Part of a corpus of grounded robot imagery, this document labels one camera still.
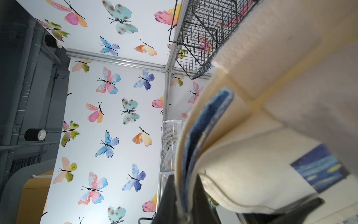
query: butterfly wallpaper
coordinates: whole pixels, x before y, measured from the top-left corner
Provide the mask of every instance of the butterfly wallpaper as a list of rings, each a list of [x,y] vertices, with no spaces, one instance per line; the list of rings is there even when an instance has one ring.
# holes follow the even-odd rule
[[[71,58],[73,65],[78,61],[84,59]],[[78,217],[84,217],[82,223],[103,224],[151,218],[158,191],[165,76],[159,71],[86,63],[88,71],[70,72],[71,94],[59,139],[64,146],[59,145],[47,197],[46,211],[52,215],[42,216],[40,224],[53,223],[54,217],[56,223],[73,224],[79,223]],[[139,75],[150,80],[150,89]],[[134,87],[141,80],[143,87]],[[97,91],[99,85],[106,92]],[[158,100],[158,107],[153,100]]]
[[[174,13],[175,0],[17,1],[68,50],[158,65],[168,61],[168,30],[173,19],[172,32],[177,29],[182,6],[178,1]]]

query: pipe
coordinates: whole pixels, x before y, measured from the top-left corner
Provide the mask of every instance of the pipe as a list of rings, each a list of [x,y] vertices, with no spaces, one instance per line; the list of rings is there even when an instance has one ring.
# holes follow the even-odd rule
[[[27,147],[33,147],[33,146],[44,146],[44,145],[57,144],[57,143],[60,143],[60,141],[36,142],[36,143],[32,143],[32,144],[14,145],[14,146],[0,146],[0,151],[9,150],[9,149],[17,149],[17,148],[27,148]]]
[[[25,41],[24,41],[24,48],[23,48],[21,58],[20,58],[20,63],[19,63],[18,78],[14,85],[14,90],[13,90],[13,95],[12,95],[12,103],[10,106],[9,117],[6,122],[4,138],[2,141],[2,145],[5,145],[5,146],[10,145],[10,141],[11,141],[11,134],[13,131],[14,121],[15,121],[15,117],[16,117],[16,110],[18,108],[18,104],[19,104],[19,100],[20,100],[22,83],[24,82],[26,65],[27,65],[27,61],[29,59],[31,42],[32,42],[32,38],[34,35],[35,25],[36,25],[36,20],[32,16],[29,16],[27,30],[26,30],[26,36],[25,36]],[[5,164],[6,164],[7,157],[8,157],[8,152],[2,152],[0,155],[0,186],[3,181],[2,177],[3,177],[4,171],[5,171]]]
[[[28,56],[26,70],[24,74],[24,81],[22,84],[20,99],[18,102],[13,102],[15,106],[16,103],[18,104],[17,111],[15,112],[13,126],[6,127],[6,128],[11,128],[12,131],[10,143],[9,140],[7,139],[7,142],[4,145],[16,145],[18,143],[19,134],[21,131],[21,125],[24,120],[26,104],[29,98],[31,83],[36,69],[36,64],[40,55],[41,42],[43,39],[44,32],[45,29],[39,23],[36,23],[34,29],[34,35],[31,42],[30,53]],[[6,164],[5,164],[4,177],[0,188],[0,193],[2,193],[5,184],[7,183],[10,177],[11,164],[13,162],[13,153],[14,153],[14,149],[9,149],[8,156],[6,159]]]
[[[52,52],[52,50],[46,45],[44,40],[42,40],[41,47],[43,47],[47,52],[50,53],[50,55],[53,57],[53,59],[55,59],[56,64],[61,65],[61,66],[63,65],[63,62],[55,55],[54,52]]]

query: butterfly body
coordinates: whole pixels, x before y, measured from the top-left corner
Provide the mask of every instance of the butterfly body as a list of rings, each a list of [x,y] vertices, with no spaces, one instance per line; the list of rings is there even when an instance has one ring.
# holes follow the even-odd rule
[[[64,2],[69,6],[69,8],[60,5],[52,0],[46,0],[46,2],[53,6],[55,9],[58,9],[60,11],[66,11],[69,12],[69,14],[64,18],[67,22],[69,22],[72,25],[78,25],[80,24],[83,27],[87,27],[87,22],[85,21],[85,18],[82,17],[72,6],[71,2],[67,3],[65,0]]]
[[[128,101],[126,98],[123,98],[122,105],[123,105],[123,108],[125,109],[125,111],[121,110],[121,112],[123,112],[122,114],[126,114],[123,117],[124,125],[128,124],[129,122],[135,122],[137,119],[139,119],[139,115],[136,113],[133,113],[136,111],[134,109],[136,109],[138,106],[137,101],[135,101],[135,100]]]
[[[102,148],[100,148],[100,149],[98,150],[98,152],[96,152],[95,157],[100,156],[100,155],[106,153],[107,158],[109,158],[109,157],[112,157],[112,156],[113,156],[113,150],[112,150],[112,149],[114,149],[113,146],[116,146],[116,145],[119,144],[119,139],[118,139],[118,138],[114,138],[114,139],[112,140],[112,138],[111,138],[109,132],[106,131],[106,133],[105,133],[105,142],[102,141],[101,144],[104,144],[104,146],[103,146]]]
[[[62,167],[63,169],[59,168],[60,170],[58,172],[61,173],[53,180],[53,184],[62,182],[65,178],[67,179],[68,183],[73,180],[72,171],[75,171],[77,169],[77,164],[72,163],[70,165],[69,160],[66,157],[62,157]]]
[[[101,79],[98,81],[103,81],[104,84],[100,85],[96,92],[105,93],[107,90],[110,94],[116,94],[118,92],[118,89],[115,87],[115,83],[121,81],[121,77],[118,74],[112,75],[111,70],[107,69],[106,67],[103,67],[103,76],[105,79]]]
[[[149,82],[154,81],[154,75],[153,74],[148,75],[149,72],[146,70],[142,70],[142,73],[143,73],[143,77],[139,75],[140,77],[138,78],[140,78],[140,80],[136,82],[133,87],[141,88],[142,86],[144,86],[145,90],[149,90],[151,87],[151,84]]]
[[[118,44],[112,44],[108,41],[106,41],[103,37],[100,36],[100,39],[103,44],[100,44],[101,46],[105,47],[101,50],[101,53],[108,53],[110,52],[112,55],[118,56],[117,50],[121,47]]]
[[[132,141],[136,144],[140,144],[144,142],[144,145],[146,147],[150,146],[153,141],[150,138],[150,134],[146,133],[140,126],[139,126],[140,130],[142,131],[141,133],[139,133],[138,135],[136,135]]]
[[[88,66],[88,64],[90,63],[89,61],[77,60],[76,62],[78,62],[78,63],[75,64],[75,66],[73,66],[71,71],[75,72],[75,71],[80,71],[81,69],[83,69],[84,72],[88,72],[90,70],[90,67]]]
[[[76,123],[73,123],[72,121],[70,122],[69,125],[66,122],[63,122],[62,133],[65,133],[61,140],[61,145],[63,147],[66,146],[66,143],[69,142],[71,138],[72,138],[72,140],[74,140],[74,138],[80,134],[78,131],[76,131],[76,129],[78,127],[79,127],[79,125]]]
[[[46,30],[50,30],[52,35],[60,41],[63,41],[63,37],[67,38],[67,35],[69,35],[69,33],[61,30],[62,27],[60,25],[49,22],[47,19],[45,19],[45,23],[39,19],[36,19],[36,21],[39,22]]]
[[[132,174],[133,177],[129,175],[130,179],[122,188],[122,191],[129,191],[134,187],[135,191],[138,192],[142,188],[142,184],[140,183],[141,180],[145,178],[145,172],[142,171],[139,173],[139,169],[136,164],[132,164]]]
[[[78,201],[78,204],[85,204],[88,205],[91,201],[94,204],[101,203],[104,197],[101,195],[100,191],[102,188],[106,187],[108,185],[107,179],[105,177],[101,178],[99,181],[97,175],[93,174],[92,172],[89,173],[88,182],[90,187],[84,187],[84,189],[81,190],[88,190],[85,195],[82,196],[82,198]]]
[[[190,91],[190,94],[193,94],[193,96],[189,99],[188,103],[195,103],[195,101],[198,99],[199,94],[201,91],[203,91],[203,87],[199,88],[199,85],[196,82],[193,82],[193,90],[194,92]]]
[[[118,22],[116,25],[117,33],[120,35],[123,35],[125,33],[134,33],[138,32],[138,28],[130,24],[131,21],[127,20],[132,16],[132,12],[122,6],[121,4],[117,4],[115,7],[113,7],[112,3],[107,0],[102,0],[103,6],[106,8],[107,12],[114,18],[108,18],[113,20],[113,22]]]
[[[101,104],[98,102],[99,108],[97,108],[91,104],[86,104],[87,109],[92,110],[92,111],[95,110],[95,112],[93,114],[91,114],[90,116],[87,117],[87,120],[89,122],[94,122],[94,121],[97,121],[97,123],[102,122],[104,113],[102,112]]]
[[[141,53],[147,52],[150,56],[157,55],[157,52],[154,50],[154,48],[152,48],[147,43],[142,41],[142,39],[140,39],[140,41],[143,42],[144,44],[139,45],[138,47],[134,48],[136,51],[141,52]]]

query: pink butterfly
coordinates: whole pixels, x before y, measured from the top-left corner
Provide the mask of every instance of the pink butterfly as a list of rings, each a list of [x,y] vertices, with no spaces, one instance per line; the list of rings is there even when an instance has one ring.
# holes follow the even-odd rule
[[[121,77],[118,74],[112,75],[111,70],[107,69],[106,67],[103,68],[103,76],[105,77],[105,79],[99,78],[100,80],[97,81],[103,81],[105,83],[100,85],[96,89],[96,92],[105,93],[106,90],[108,90],[110,94],[116,94],[118,92],[118,89],[115,87],[115,83],[121,81]]]
[[[99,108],[93,106],[92,104],[86,104],[87,109],[89,110],[95,110],[95,112],[93,114],[91,114],[90,116],[87,117],[87,119],[90,122],[94,122],[95,120],[97,120],[97,123],[101,123],[103,120],[103,112],[102,112],[102,108],[101,108],[102,103],[100,104],[98,102],[98,106]]]
[[[91,197],[92,197],[92,202],[94,204],[101,203],[102,200],[104,199],[104,197],[100,193],[100,192],[102,192],[102,191],[100,191],[100,189],[102,189],[108,185],[107,179],[105,177],[103,177],[97,182],[97,180],[98,180],[97,175],[93,174],[92,172],[90,172],[89,174],[90,175],[88,177],[88,182],[90,185],[89,185],[89,187],[84,187],[84,189],[82,189],[82,190],[87,189],[88,191],[78,201],[79,205],[80,204],[88,205],[89,202],[91,201]]]
[[[199,41],[204,43],[199,47],[203,48],[205,50],[205,53],[209,53],[213,49],[213,45],[208,38],[199,36]]]
[[[164,95],[159,99],[153,100],[152,106],[155,108],[164,108]]]
[[[195,101],[199,97],[200,92],[203,91],[204,87],[199,88],[199,85],[196,82],[193,82],[193,89],[194,89],[194,92],[189,91],[190,93],[193,94],[193,96],[190,97],[190,99],[188,101],[188,103],[192,103],[192,104],[195,103]]]
[[[152,198],[152,200],[144,203],[144,205],[142,206],[143,211],[145,211],[145,212],[155,212],[156,211],[157,197],[158,197],[158,193],[155,194],[155,196],[154,196],[154,198]]]
[[[76,10],[74,10],[71,6],[71,2],[69,1],[69,4],[65,1],[65,3],[70,7],[67,8],[63,5],[60,5],[52,0],[46,0],[46,2],[50,5],[52,5],[55,9],[58,9],[60,11],[64,11],[64,12],[70,12],[66,17],[65,20],[67,22],[69,22],[72,25],[78,25],[80,24],[83,27],[87,27],[87,22],[84,20],[84,18],[82,16],[80,16],[78,14],[78,12],[76,12]]]

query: wire shelf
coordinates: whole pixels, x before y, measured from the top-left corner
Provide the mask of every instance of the wire shelf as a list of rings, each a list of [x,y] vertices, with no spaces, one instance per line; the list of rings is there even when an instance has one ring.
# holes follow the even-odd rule
[[[209,71],[219,48],[257,2],[190,0],[175,43],[176,61],[192,80]]]

